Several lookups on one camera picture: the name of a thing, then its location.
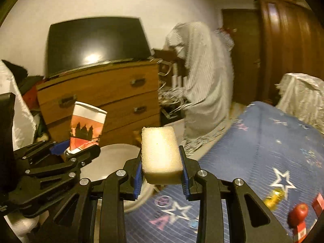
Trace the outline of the grey striped hanging blanket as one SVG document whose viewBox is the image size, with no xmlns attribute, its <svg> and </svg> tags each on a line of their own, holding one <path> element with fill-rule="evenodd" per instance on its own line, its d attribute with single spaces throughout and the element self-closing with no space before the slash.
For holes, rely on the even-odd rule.
<svg viewBox="0 0 324 243">
<path fill-rule="evenodd" d="M 203 22 L 177 24 L 166 44 L 184 60 L 184 149 L 193 154 L 224 132 L 232 104 L 234 72 L 224 35 Z"/>
</svg>

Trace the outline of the red apple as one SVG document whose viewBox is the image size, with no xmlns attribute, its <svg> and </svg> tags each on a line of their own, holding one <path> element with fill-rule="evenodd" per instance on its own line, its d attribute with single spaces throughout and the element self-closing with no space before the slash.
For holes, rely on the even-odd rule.
<svg viewBox="0 0 324 243">
<path fill-rule="evenodd" d="M 287 223 L 290 228 L 295 228 L 300 225 L 306 219 L 309 212 L 308 205 L 306 203 L 300 203 L 296 205 L 288 214 Z"/>
</svg>

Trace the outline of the long red carton box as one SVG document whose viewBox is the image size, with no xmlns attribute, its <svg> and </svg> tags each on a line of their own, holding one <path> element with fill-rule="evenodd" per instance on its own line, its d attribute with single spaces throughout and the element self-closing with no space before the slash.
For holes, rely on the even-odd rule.
<svg viewBox="0 0 324 243">
<path fill-rule="evenodd" d="M 321 213 L 324 210 L 324 199 L 321 193 L 318 193 L 312 202 L 312 208 L 314 209 L 317 217 L 321 216 Z"/>
</svg>

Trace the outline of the blue quilted bed cover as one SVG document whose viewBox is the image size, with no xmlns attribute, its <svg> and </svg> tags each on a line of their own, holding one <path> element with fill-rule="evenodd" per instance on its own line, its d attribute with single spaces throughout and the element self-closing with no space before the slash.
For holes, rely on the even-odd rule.
<svg viewBox="0 0 324 243">
<path fill-rule="evenodd" d="M 311 206 L 323 194 L 323 135 L 296 117 L 255 101 L 199 160 L 218 179 L 244 180 L 264 199 L 275 189 L 285 197 L 274 216 L 286 229 L 289 212 Z M 128 242 L 196 242 L 199 202 L 186 200 L 182 186 L 170 185 L 137 210 L 126 214 Z"/>
</svg>

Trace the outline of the gold foil wrapper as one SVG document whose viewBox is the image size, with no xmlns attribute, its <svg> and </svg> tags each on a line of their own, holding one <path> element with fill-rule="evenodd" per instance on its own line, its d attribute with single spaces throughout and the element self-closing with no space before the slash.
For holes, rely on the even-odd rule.
<svg viewBox="0 0 324 243">
<path fill-rule="evenodd" d="M 269 195 L 263 199 L 264 204 L 271 210 L 274 211 L 277 205 L 285 198 L 285 191 L 281 188 L 275 188 L 271 190 Z"/>
</svg>

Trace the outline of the beige foam sponge block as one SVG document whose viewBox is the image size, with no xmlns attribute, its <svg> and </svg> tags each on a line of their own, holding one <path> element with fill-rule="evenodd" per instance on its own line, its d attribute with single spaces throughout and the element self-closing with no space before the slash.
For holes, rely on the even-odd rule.
<svg viewBox="0 0 324 243">
<path fill-rule="evenodd" d="M 174 185 L 181 183 L 182 159 L 174 129 L 142 128 L 142 171 L 148 183 Z"/>
</svg>

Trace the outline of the black flat television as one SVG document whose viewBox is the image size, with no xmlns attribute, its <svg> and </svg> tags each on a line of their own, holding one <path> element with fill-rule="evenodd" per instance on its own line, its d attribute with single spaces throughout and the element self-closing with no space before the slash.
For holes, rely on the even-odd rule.
<svg viewBox="0 0 324 243">
<path fill-rule="evenodd" d="M 151 51 L 138 18 L 102 16 L 52 24 L 46 77 L 101 63 L 146 60 Z"/>
</svg>

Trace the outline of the wooden chest of drawers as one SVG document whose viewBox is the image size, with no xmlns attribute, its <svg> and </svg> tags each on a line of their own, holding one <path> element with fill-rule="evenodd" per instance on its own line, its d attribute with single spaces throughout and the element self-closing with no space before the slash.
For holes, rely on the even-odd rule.
<svg viewBox="0 0 324 243">
<path fill-rule="evenodd" d="M 37 86 L 40 111 L 52 140 L 70 138 L 76 101 L 107 112 L 100 145 L 134 144 L 135 131 L 160 125 L 157 61 L 97 65 Z"/>
</svg>

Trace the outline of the white round trash bin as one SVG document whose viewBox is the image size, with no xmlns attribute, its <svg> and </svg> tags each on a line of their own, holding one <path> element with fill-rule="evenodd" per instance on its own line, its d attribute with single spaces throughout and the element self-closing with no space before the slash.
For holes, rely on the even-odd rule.
<svg viewBox="0 0 324 243">
<path fill-rule="evenodd" d="M 80 178 L 88 178 L 92 182 L 102 180 L 109 174 L 122 169 L 125 162 L 138 156 L 140 148 L 131 144 L 112 144 L 100 148 L 100 155 L 91 163 L 81 168 Z M 124 201 L 124 212 L 130 213 L 143 205 L 153 194 L 154 185 L 145 178 L 141 193 L 136 201 Z"/>
</svg>

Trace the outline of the white crumpled bedding pile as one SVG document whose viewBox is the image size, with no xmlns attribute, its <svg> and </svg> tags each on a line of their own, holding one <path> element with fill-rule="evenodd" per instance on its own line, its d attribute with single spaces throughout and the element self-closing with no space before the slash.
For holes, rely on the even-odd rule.
<svg viewBox="0 0 324 243">
<path fill-rule="evenodd" d="M 323 133 L 323 80 L 303 73 L 284 74 L 276 84 L 276 108 Z"/>
</svg>

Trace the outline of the orange white paper cup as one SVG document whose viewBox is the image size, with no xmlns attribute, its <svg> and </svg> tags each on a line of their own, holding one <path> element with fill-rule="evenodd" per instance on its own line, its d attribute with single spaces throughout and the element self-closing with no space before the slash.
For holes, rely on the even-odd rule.
<svg viewBox="0 0 324 243">
<path fill-rule="evenodd" d="M 66 159 L 87 148 L 99 145 L 107 112 L 90 104 L 75 102 L 71 118 L 70 144 L 64 151 Z"/>
</svg>

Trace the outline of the flat red box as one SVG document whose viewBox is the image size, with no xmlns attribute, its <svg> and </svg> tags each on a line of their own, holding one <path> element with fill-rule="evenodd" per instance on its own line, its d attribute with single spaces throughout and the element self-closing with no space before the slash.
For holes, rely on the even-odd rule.
<svg viewBox="0 0 324 243">
<path fill-rule="evenodd" d="M 302 243 L 306 236 L 306 222 L 302 221 L 293 229 L 293 242 Z"/>
</svg>

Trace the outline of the dark wooden wardrobe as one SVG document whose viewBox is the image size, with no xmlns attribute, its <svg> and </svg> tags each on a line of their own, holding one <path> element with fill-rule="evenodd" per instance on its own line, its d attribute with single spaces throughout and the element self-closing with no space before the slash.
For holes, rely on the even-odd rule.
<svg viewBox="0 0 324 243">
<path fill-rule="evenodd" d="M 276 105 L 286 73 L 323 78 L 323 25 L 313 11 L 284 0 L 255 0 L 255 9 L 223 9 L 234 41 L 233 100 Z"/>
</svg>

